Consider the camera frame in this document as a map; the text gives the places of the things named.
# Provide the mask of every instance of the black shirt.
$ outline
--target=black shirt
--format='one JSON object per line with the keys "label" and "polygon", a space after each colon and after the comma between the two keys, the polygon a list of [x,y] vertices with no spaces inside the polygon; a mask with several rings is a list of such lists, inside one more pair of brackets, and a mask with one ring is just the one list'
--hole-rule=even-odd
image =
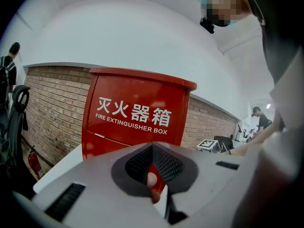
{"label": "black shirt", "polygon": [[248,1],[261,24],[267,67],[276,84],[303,46],[302,0]]}
{"label": "black shirt", "polygon": [[10,56],[0,58],[0,104],[6,103],[10,86],[16,84],[17,69]]}
{"label": "black shirt", "polygon": [[260,120],[258,121],[258,129],[260,130],[260,127],[267,128],[268,127],[268,118],[265,116],[264,113],[260,115]]}

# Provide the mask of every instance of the black mesh pad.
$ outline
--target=black mesh pad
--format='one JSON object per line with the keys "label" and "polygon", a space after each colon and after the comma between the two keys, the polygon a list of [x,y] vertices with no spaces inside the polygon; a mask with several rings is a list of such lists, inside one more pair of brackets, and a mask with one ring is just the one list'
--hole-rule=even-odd
{"label": "black mesh pad", "polygon": [[152,164],[171,193],[187,191],[198,175],[194,161],[154,142],[118,159],[111,170],[112,178],[129,195],[150,196],[146,182]]}

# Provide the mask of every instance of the brick wall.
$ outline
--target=brick wall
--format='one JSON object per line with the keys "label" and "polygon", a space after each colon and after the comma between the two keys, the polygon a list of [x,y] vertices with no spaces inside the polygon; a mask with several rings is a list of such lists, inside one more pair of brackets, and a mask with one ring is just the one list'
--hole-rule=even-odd
{"label": "brick wall", "polygon": [[84,107],[92,75],[88,68],[30,67],[25,85],[31,87],[23,136],[52,164],[81,143]]}
{"label": "brick wall", "polygon": [[[49,162],[56,164],[81,143],[82,118],[92,75],[88,68],[38,66],[28,69],[31,87],[27,107],[28,131],[23,136]],[[229,137],[237,120],[191,98],[181,146],[195,149],[204,139]]]}
{"label": "brick wall", "polygon": [[237,119],[206,103],[190,98],[181,146],[195,149],[204,139],[214,136],[230,137],[234,134]]}

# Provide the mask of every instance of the white ceiling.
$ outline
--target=white ceiling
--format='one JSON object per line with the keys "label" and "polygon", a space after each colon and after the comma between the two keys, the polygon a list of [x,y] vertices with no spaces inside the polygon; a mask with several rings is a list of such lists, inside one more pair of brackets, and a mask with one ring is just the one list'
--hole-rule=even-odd
{"label": "white ceiling", "polygon": [[[52,3],[64,7],[85,0],[53,0]],[[200,20],[198,0],[148,0],[158,3],[187,17],[196,24]],[[271,102],[269,91],[273,87],[263,54],[261,29],[257,19],[250,16],[238,24],[215,28],[213,34],[219,50],[231,59],[248,96],[251,106],[267,105]]]}

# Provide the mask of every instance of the fire extinguisher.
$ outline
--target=fire extinguisher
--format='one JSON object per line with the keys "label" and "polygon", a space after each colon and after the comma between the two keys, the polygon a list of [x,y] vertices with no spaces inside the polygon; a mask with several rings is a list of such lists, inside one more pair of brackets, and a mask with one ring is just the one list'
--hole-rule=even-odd
{"label": "fire extinguisher", "polygon": [[44,173],[42,171],[42,168],[39,164],[39,160],[37,155],[35,154],[35,146],[30,148],[30,153],[28,154],[28,162],[34,173],[36,174],[37,178],[40,179],[43,177]]}

